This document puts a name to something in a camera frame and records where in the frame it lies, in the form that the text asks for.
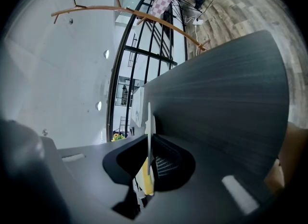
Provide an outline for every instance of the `ceiling light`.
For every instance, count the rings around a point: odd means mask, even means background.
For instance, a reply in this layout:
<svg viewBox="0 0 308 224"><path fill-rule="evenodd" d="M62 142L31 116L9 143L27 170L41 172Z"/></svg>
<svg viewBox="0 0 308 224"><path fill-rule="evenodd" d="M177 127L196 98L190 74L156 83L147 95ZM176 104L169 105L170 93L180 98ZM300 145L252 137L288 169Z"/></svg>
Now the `ceiling light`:
<svg viewBox="0 0 308 224"><path fill-rule="evenodd" d="M95 106L96 106L96 109L100 111L102 108L102 102L98 102Z"/></svg>
<svg viewBox="0 0 308 224"><path fill-rule="evenodd" d="M109 50L106 50L106 51L104 52L104 57L105 57L106 59L108 59L108 57L109 57Z"/></svg>

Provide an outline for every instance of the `white cable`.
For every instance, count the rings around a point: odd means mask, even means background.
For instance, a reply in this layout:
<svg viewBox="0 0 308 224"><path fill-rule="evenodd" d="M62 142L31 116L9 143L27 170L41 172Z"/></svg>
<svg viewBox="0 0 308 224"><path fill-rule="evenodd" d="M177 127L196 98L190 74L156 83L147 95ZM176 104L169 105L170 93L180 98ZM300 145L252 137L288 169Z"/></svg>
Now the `white cable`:
<svg viewBox="0 0 308 224"><path fill-rule="evenodd" d="M196 15L195 15L195 16L192 16L192 17L190 17L190 18L187 18L187 16L184 16L184 17L185 17L184 20L185 20L185 23L186 23L186 24L189 23L189 22L191 21L192 18L195 18L195 19L197 18Z"/></svg>
<svg viewBox="0 0 308 224"><path fill-rule="evenodd" d="M194 31L195 31L195 33L196 33L196 38L197 38L197 41L198 41L197 25L194 26Z"/></svg>

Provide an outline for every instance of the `yellow object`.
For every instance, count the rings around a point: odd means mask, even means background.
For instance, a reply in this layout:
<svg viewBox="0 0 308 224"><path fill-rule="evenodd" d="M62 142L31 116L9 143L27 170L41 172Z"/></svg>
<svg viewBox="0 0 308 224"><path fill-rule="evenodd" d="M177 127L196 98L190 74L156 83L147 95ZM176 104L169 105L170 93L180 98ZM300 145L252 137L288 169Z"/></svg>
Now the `yellow object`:
<svg viewBox="0 0 308 224"><path fill-rule="evenodd" d="M144 191L145 195L153 194L154 183L151 180L151 176L148 175L148 158L145 160L141 169L142 169L143 181L144 181L143 191Z"/></svg>

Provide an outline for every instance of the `white ceiling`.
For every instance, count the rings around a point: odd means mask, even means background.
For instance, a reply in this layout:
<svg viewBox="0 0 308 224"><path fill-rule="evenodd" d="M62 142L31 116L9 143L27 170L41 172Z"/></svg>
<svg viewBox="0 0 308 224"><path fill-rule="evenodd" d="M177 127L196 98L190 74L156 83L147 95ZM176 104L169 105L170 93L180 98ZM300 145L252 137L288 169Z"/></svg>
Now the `white ceiling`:
<svg viewBox="0 0 308 224"><path fill-rule="evenodd" d="M76 0L80 5L113 5L114 1ZM16 8L1 43L6 51L1 63L12 74L0 88L18 100L2 102L2 115L39 135L47 129L57 148L101 142L117 48L114 12L63 14L54 25L51 13L71 7L73 0L25 0ZM103 57L107 49L108 60ZM13 79L13 72L18 78ZM100 112L95 109L98 101L103 103Z"/></svg>

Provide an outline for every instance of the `wooden floor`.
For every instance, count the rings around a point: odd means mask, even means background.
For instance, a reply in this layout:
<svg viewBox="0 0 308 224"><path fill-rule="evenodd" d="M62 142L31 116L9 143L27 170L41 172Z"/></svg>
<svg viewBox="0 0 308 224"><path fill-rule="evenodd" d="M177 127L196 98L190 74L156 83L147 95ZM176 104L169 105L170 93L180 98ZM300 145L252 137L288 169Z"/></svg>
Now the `wooden floor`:
<svg viewBox="0 0 308 224"><path fill-rule="evenodd" d="M211 0L205 0L202 11ZM187 18L200 13L184 9ZM211 41L205 46L215 48L232 39L266 29L274 37L288 75L290 87L289 121L308 128L308 55L299 30L288 8L281 0L214 0L197 26L198 41ZM196 38L192 20L188 34ZM187 40L188 58L195 57L196 46Z"/></svg>

